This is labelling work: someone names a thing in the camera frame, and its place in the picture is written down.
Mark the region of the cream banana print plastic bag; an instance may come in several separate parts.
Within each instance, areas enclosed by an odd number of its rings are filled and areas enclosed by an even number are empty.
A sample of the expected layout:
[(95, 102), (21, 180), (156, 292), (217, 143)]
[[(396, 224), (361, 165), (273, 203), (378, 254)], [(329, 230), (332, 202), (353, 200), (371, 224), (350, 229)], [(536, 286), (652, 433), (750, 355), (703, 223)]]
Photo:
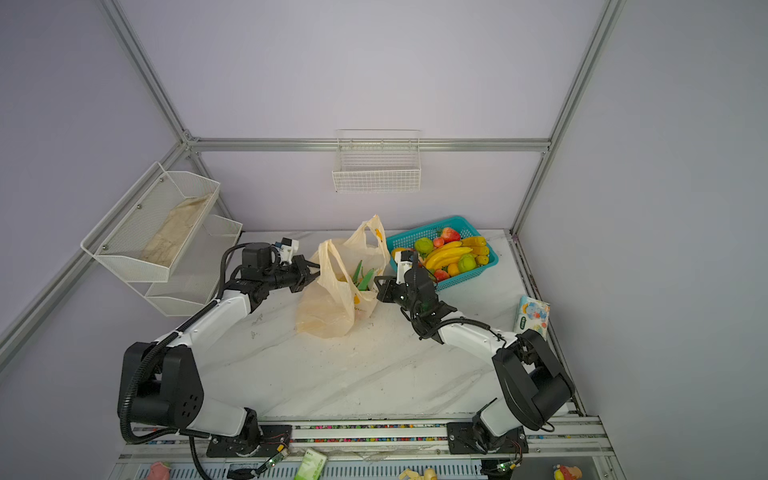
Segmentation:
[(357, 263), (384, 273), (391, 260), (387, 236), (379, 216), (364, 221), (348, 238), (322, 242), (312, 261), (320, 275), (303, 290), (296, 311), (296, 330), (317, 338), (347, 335), (358, 321), (368, 319), (378, 305), (374, 279), (369, 291), (358, 291), (352, 281)]

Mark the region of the teal plastic fruit basket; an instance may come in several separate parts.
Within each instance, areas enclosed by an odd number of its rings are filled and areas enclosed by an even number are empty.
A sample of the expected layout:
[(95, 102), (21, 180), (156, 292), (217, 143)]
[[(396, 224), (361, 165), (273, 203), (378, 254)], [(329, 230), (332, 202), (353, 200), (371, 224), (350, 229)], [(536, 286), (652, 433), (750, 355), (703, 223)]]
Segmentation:
[[(444, 227), (451, 227), (456, 231), (458, 231), (459, 234), (461, 235), (461, 240), (467, 237), (481, 236), (479, 232), (464, 217), (454, 216), (444, 220), (439, 220), (437, 222), (428, 224), (426, 226), (422, 226), (416, 229), (412, 229), (409, 231), (396, 234), (392, 237), (388, 237), (387, 248), (390, 251), (390, 254), (392, 257), (391, 266), (393, 270), (396, 271), (396, 263), (394, 260), (395, 252), (401, 249), (412, 249), (416, 251), (413, 248), (414, 242), (422, 237), (426, 237), (433, 240), (433, 244), (434, 244), (433, 251), (445, 245), (446, 243), (440, 237), (441, 231)], [(419, 264), (424, 266), (424, 260), (427, 258), (427, 256), (423, 257), (419, 253), (418, 255), (419, 255)], [(477, 277), (481, 275), (485, 270), (495, 266), (498, 263), (498, 256), (496, 255), (496, 253), (491, 247), (490, 247), (489, 256), (475, 256), (475, 257), (478, 264), (477, 268), (475, 270), (472, 270), (466, 273), (460, 273), (455, 277), (451, 277), (447, 273), (447, 267), (450, 264), (457, 263), (460, 258), (458, 260), (453, 260), (451, 263), (446, 262), (446, 266), (443, 267), (442, 269), (438, 269), (434, 271), (427, 269), (430, 272), (433, 280), (437, 281), (436, 289), (444, 290), (446, 288), (450, 288), (451, 286), (457, 285), (463, 281)]]

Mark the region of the red fake strawberry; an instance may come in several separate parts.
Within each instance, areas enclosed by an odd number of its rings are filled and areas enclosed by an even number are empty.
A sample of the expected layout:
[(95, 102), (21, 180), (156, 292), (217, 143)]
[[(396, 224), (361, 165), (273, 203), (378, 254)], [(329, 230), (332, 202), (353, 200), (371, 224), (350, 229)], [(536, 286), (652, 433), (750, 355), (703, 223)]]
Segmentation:
[(441, 231), (440, 237), (446, 244), (461, 240), (461, 235), (459, 232), (451, 227), (444, 227)]

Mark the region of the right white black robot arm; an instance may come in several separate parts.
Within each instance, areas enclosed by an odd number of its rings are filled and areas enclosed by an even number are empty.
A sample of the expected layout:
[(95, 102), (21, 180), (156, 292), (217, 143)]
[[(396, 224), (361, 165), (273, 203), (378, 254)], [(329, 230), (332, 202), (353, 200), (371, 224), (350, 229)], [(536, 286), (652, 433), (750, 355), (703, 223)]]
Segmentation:
[(544, 337), (533, 330), (504, 332), (471, 319), (442, 301), (429, 271), (405, 261), (394, 276), (374, 278), (377, 299), (399, 306), (421, 340), (458, 348), (493, 367), (501, 396), (490, 400), (448, 434), (460, 448), (480, 454), (511, 447), (525, 452), (526, 429), (551, 431), (550, 419), (568, 403), (575, 386)]

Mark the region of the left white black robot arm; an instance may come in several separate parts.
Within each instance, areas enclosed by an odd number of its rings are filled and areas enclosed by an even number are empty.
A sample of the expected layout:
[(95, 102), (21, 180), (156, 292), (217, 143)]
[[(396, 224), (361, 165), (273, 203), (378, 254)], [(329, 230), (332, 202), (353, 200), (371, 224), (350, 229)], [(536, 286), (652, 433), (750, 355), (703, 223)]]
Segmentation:
[(196, 448), (199, 439), (225, 445), (232, 455), (241, 457), (276, 451), (289, 439), (291, 427), (277, 427), (277, 438), (268, 440), (255, 410), (206, 394), (197, 359), (271, 292), (298, 293), (319, 276), (319, 265), (298, 250), (298, 241), (289, 238), (228, 248), (219, 263), (213, 298), (164, 337), (136, 342), (126, 350), (117, 402), (126, 444), (185, 436), (195, 469), (206, 478)]

